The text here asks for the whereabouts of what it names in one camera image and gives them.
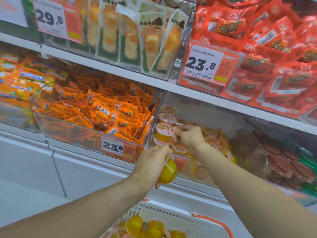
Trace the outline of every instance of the person's left hand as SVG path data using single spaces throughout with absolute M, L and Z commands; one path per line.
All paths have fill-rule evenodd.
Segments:
M 168 145 L 153 147 L 143 150 L 131 175 L 137 176 L 150 191 L 153 186 L 158 189 L 161 184 L 157 183 L 165 164 L 165 156 L 172 154 Z

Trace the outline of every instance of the hand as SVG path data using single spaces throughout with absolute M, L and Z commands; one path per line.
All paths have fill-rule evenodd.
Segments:
M 175 135 L 172 138 L 176 141 L 177 136 L 180 137 L 182 144 L 184 144 L 189 153 L 195 156 L 196 149 L 199 144 L 205 143 L 200 127 L 190 125 L 174 126 L 173 131 Z
M 157 180 L 163 170 L 165 156 L 172 154 L 172 152 L 168 145 L 143 150 L 131 175 L 137 176 L 137 179 L 141 180 L 142 185 L 148 192 L 154 185 L 158 189 L 161 184 L 157 183 Z

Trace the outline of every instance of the white floor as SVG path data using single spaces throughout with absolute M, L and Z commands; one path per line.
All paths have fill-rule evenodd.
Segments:
M 0 227 L 69 201 L 0 179 Z

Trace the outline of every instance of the person's left arm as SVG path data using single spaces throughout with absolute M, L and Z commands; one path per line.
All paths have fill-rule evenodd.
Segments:
M 98 238 L 156 184 L 168 146 L 143 151 L 130 176 L 78 200 L 0 228 L 5 238 Z

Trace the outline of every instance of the person's right hand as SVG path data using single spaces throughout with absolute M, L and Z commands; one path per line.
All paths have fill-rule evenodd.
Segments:
M 173 131 L 175 135 L 172 138 L 176 141 L 177 136 L 180 137 L 182 144 L 184 144 L 189 153 L 195 156 L 195 152 L 199 144 L 205 143 L 200 127 L 191 125 L 174 126 Z

